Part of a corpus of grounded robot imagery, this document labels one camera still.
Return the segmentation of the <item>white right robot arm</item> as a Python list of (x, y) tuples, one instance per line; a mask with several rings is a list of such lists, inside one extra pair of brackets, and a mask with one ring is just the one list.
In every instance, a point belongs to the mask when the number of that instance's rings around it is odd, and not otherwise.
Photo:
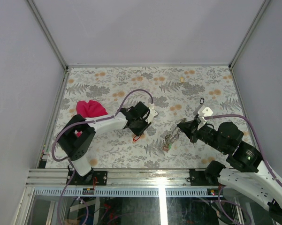
[(226, 162), (233, 169), (257, 182), (256, 185), (251, 184), (224, 164), (213, 160), (204, 171), (208, 184), (233, 188), (259, 204), (275, 222), (282, 225), (282, 187), (278, 176), (268, 170), (262, 154), (242, 140), (244, 134), (233, 122), (224, 122), (217, 130), (211, 125), (200, 127), (198, 119), (181, 122), (177, 126), (191, 143), (200, 140), (226, 155)]

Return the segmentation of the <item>red key tag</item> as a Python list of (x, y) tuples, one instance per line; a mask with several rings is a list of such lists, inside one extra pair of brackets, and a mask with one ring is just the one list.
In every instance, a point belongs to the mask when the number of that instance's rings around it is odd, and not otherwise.
[(140, 139), (140, 137), (141, 137), (141, 136), (135, 136), (135, 137), (133, 138), (133, 141), (134, 141), (134, 142), (138, 141), (138, 140)]

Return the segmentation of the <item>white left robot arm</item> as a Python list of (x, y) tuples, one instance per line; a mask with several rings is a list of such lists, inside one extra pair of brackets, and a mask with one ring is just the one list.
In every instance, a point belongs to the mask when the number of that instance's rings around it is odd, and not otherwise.
[(140, 137), (157, 115), (153, 103), (146, 106), (142, 102), (130, 108), (121, 108), (115, 115), (108, 114), (96, 118), (76, 115), (58, 134), (57, 143), (71, 161), (78, 181), (88, 185), (93, 181), (93, 173), (86, 153), (93, 139), (98, 135), (126, 128), (136, 137)]

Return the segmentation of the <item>large metal keyring with keys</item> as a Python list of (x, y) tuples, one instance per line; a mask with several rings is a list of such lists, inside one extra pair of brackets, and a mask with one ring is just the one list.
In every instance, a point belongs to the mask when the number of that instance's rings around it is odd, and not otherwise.
[(164, 138), (164, 142), (163, 142), (163, 147), (162, 150), (165, 152), (168, 152), (171, 147), (172, 144), (177, 141), (179, 139), (179, 135), (181, 133), (181, 129), (178, 127), (178, 124), (181, 122), (186, 122), (186, 118), (182, 118), (181, 120), (179, 120), (173, 129), (171, 129), (165, 136)]

